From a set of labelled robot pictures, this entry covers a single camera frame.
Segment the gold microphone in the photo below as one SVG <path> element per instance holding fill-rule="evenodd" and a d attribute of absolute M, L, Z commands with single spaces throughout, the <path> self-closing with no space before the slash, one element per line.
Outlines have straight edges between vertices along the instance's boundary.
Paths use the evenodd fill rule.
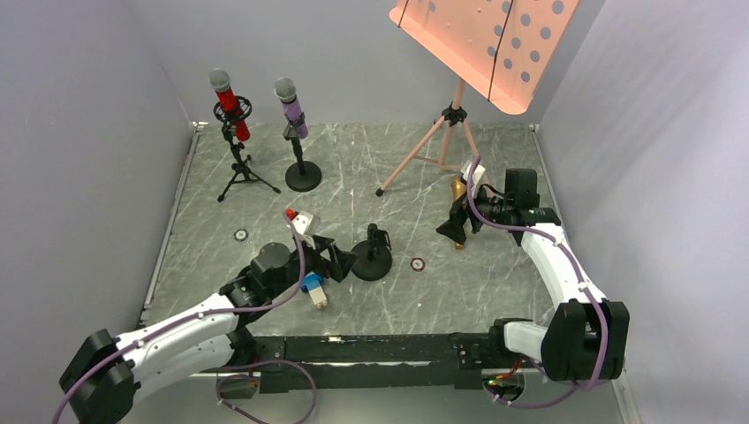
<path fill-rule="evenodd" d="M 460 176 L 456 175 L 452 178 L 450 183 L 453 201 L 457 199 L 464 199 L 466 194 L 466 186 L 461 181 Z M 463 249 L 465 246 L 455 246 L 456 249 Z"/>

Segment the black round-base clip mic stand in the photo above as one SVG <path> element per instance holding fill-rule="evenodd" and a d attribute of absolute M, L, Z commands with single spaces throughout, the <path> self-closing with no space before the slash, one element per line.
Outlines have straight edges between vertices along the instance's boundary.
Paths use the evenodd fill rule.
<path fill-rule="evenodd" d="M 351 272 L 361 280 L 373 282 L 387 276 L 392 268 L 390 235 L 376 223 L 367 227 L 367 239 L 352 248 L 357 260 Z"/>

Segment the black round-base fork mic stand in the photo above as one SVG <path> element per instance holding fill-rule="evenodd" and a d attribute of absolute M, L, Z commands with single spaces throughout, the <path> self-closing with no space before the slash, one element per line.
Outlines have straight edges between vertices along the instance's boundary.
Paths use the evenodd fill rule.
<path fill-rule="evenodd" d="M 299 129 L 305 124 L 304 113 L 301 113 L 294 120 L 288 117 L 287 126 L 283 133 L 284 138 L 291 143 L 296 157 L 296 163 L 292 164 L 285 172 L 285 183 L 292 191 L 298 193 L 310 192 L 322 181 L 322 171 L 319 166 L 313 162 L 305 161 L 303 157 Z"/>

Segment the black tripod shock mount stand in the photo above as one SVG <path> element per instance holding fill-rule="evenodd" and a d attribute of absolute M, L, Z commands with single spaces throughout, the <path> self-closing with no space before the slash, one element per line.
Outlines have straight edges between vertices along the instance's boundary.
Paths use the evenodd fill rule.
<path fill-rule="evenodd" d="M 213 108 L 215 117 L 222 123 L 221 131 L 223 138 L 229 143 L 230 152 L 234 158 L 234 163 L 231 165 L 234 174 L 223 189 L 222 193 L 217 197 L 218 202 L 224 201 L 225 195 L 229 189 L 232 186 L 239 184 L 263 183 L 270 187 L 275 193 L 281 193 L 281 190 L 278 187 L 271 185 L 268 181 L 252 171 L 250 167 L 252 157 L 250 155 L 241 155 L 241 151 L 245 148 L 245 144 L 239 139 L 239 123 L 243 123 L 244 120 L 251 115 L 252 104 L 244 96 L 237 96 L 237 101 L 238 106 L 232 111 L 225 111 L 221 102 L 217 102 Z"/>

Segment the purple glitter microphone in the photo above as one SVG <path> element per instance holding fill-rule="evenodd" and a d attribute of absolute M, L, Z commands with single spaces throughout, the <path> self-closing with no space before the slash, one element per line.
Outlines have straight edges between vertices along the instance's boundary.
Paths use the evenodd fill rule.
<path fill-rule="evenodd" d="M 289 78 L 280 78 L 275 81 L 274 94 L 281 102 L 284 109 L 284 115 L 290 123 L 295 123 L 300 118 L 301 124 L 297 127 L 298 136 L 304 139 L 308 136 L 308 129 L 303 118 L 304 112 L 297 97 L 297 88 L 294 82 Z"/>

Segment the red glitter microphone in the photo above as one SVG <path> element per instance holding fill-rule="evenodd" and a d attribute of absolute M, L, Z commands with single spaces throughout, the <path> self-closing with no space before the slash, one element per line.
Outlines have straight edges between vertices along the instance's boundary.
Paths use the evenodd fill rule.
<path fill-rule="evenodd" d="M 213 69 L 208 75 L 208 82 L 216 92 L 218 102 L 223 111 L 224 122 L 235 130 L 238 141 L 249 140 L 250 132 L 243 118 L 240 101 L 231 89 L 231 78 L 227 71 L 221 68 Z"/>

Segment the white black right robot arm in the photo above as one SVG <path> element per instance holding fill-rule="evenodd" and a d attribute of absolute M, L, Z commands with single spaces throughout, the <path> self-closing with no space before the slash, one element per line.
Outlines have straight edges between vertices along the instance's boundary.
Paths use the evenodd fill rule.
<path fill-rule="evenodd" d="M 548 325 L 532 320 L 499 319 L 489 331 L 494 351 L 539 362 L 557 382 L 592 384 L 616 380 L 624 370 L 630 313 L 592 282 L 572 252 L 556 211 L 540 205 L 533 169 L 509 169 L 504 189 L 482 183 L 482 165 L 466 162 L 457 175 L 465 190 L 453 201 L 438 234 L 463 245 L 488 226 L 510 233 L 531 259 L 552 300 Z"/>

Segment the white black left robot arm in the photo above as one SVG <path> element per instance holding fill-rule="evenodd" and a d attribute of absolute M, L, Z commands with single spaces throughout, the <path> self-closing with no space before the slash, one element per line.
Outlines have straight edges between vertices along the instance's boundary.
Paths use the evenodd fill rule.
<path fill-rule="evenodd" d="M 315 236 L 294 251 L 268 243 L 250 264 L 198 305 L 143 329 L 90 334 L 59 379 L 62 405 L 81 423 L 117 423 L 150 393 L 211 368 L 256 357 L 248 324 L 281 305 L 306 276 L 343 281 L 358 259 L 334 239 Z"/>

